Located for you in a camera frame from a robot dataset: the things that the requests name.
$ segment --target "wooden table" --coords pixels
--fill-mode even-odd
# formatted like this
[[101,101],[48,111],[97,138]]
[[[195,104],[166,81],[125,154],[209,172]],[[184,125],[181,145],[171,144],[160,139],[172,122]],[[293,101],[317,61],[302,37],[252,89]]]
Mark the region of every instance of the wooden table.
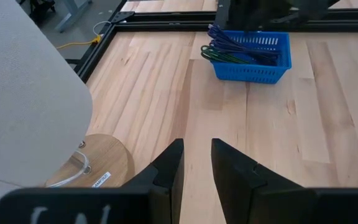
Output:
[[[128,2],[123,11],[215,7],[215,0],[165,0]],[[119,33],[87,83],[88,134],[122,141],[136,173],[184,138],[186,224],[224,223],[212,138],[303,186],[358,187],[358,34],[291,34],[293,68],[276,85],[218,80],[200,56],[208,43],[201,32]]]

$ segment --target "black object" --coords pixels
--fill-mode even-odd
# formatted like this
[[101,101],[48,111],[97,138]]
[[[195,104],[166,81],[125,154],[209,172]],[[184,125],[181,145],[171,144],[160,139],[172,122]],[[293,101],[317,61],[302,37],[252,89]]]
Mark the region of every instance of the black object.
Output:
[[[235,19],[229,18],[229,15],[235,18],[237,13],[240,13],[229,13],[231,0],[220,0],[216,12],[119,12],[125,1],[122,0],[114,10],[109,19],[111,24],[106,24],[100,32],[103,34],[100,43],[91,45],[74,68],[83,82],[88,81],[118,32],[207,31],[208,25],[214,23],[223,29],[244,28],[241,22],[237,24],[233,22]],[[297,18],[297,14],[298,11],[292,10],[287,17],[271,20],[258,29],[279,32],[358,32],[358,9],[329,9],[321,20],[302,24],[294,22],[293,18]]]
[[[259,30],[271,20],[281,19],[298,26],[310,19],[321,19],[339,0],[220,0],[219,11],[225,11],[225,25],[242,30]],[[296,16],[288,17],[291,7]]]
[[55,1],[53,0],[30,0],[30,14],[29,17],[35,22],[37,26],[40,26],[47,18],[48,10],[56,12]]
[[179,224],[183,140],[116,189],[20,189],[0,200],[3,223]]
[[358,189],[307,189],[220,139],[213,174],[227,224],[358,223]]
[[67,59],[66,58],[65,60],[70,65],[78,65],[81,62],[80,59]]

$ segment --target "label sticker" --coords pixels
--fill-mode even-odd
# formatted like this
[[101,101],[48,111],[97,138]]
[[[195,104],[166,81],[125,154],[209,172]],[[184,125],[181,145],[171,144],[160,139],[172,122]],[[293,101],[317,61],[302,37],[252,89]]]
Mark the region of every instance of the label sticker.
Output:
[[110,172],[106,172],[96,183],[92,185],[92,187],[100,187],[109,177],[111,176]]

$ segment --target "blue basket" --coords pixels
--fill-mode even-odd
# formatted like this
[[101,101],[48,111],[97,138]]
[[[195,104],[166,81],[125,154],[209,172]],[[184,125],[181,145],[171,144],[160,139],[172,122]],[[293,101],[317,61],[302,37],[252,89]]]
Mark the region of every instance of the blue basket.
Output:
[[[291,68],[290,38],[281,32],[228,31],[224,33],[231,39],[254,49],[281,50],[277,66],[250,65],[212,62],[215,74],[222,80],[247,81],[274,84]],[[236,55],[248,59],[246,55]]]

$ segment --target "cable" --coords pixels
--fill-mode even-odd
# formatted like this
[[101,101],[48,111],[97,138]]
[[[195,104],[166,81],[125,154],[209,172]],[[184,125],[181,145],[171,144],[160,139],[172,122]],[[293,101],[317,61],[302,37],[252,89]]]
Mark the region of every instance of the cable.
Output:
[[101,40],[101,36],[98,34],[93,40],[88,41],[88,42],[72,42],[72,43],[68,43],[68,44],[64,44],[62,46],[57,47],[56,49],[62,49],[71,45],[87,45],[87,44],[92,44],[92,43],[98,43]]
[[102,35],[101,35],[101,34],[97,34],[94,29],[95,29],[98,25],[100,25],[100,24],[105,24],[105,23],[111,24],[110,21],[101,21],[101,22],[98,22],[97,24],[95,24],[95,25],[93,26],[93,28],[92,28],[93,33],[96,35],[96,37],[95,37],[93,40],[88,41],[88,42],[71,42],[71,43],[68,43],[68,44],[64,44],[64,45],[62,45],[62,46],[59,46],[59,47],[57,47],[56,49],[59,50],[59,49],[62,49],[62,48],[65,48],[65,47],[68,47],[68,46],[71,46],[71,45],[87,45],[87,44],[92,44],[92,43],[94,43],[94,42],[96,42],[96,43],[100,42],[100,40],[101,40],[101,38],[102,38]]
[[110,21],[101,21],[101,22],[98,22],[97,24],[95,24],[95,25],[93,26],[93,33],[94,33],[95,35],[99,35],[99,34],[96,33],[96,31],[95,31],[94,29],[95,29],[98,25],[100,25],[100,24],[105,24],[105,23],[111,24]]
[[86,156],[85,154],[83,154],[83,153],[80,152],[80,151],[75,151],[75,152],[77,152],[78,154],[80,154],[80,155],[82,155],[82,156],[84,157],[84,165],[83,165],[83,167],[80,169],[80,171],[78,171],[78,173],[76,173],[75,175],[73,175],[73,176],[71,176],[71,177],[69,177],[69,178],[67,178],[67,179],[65,179],[65,180],[62,180],[62,181],[60,181],[60,182],[57,182],[56,184],[49,185],[49,186],[47,186],[47,187],[60,187],[60,186],[63,186],[63,185],[65,185],[65,184],[68,184],[68,183],[70,183],[71,181],[77,179],[83,172],[85,172],[85,170],[86,170],[86,168],[88,168],[90,162],[89,162],[89,160],[88,160],[88,158],[87,158],[87,156]]
[[209,25],[208,35],[213,38],[209,46],[219,53],[242,53],[249,56],[256,64],[276,65],[280,50],[262,50],[246,47],[228,37],[219,26]]
[[204,45],[201,47],[201,56],[203,58],[210,60],[212,62],[226,62],[226,63],[247,63],[250,62],[232,56],[230,54],[225,54],[214,50],[212,47]]
[[93,40],[88,41],[88,42],[72,42],[72,43],[68,43],[68,44],[59,46],[56,49],[59,50],[59,49],[62,49],[62,48],[65,48],[65,47],[68,47],[68,46],[71,46],[71,45],[87,45],[87,44],[92,44],[93,42],[94,42]]

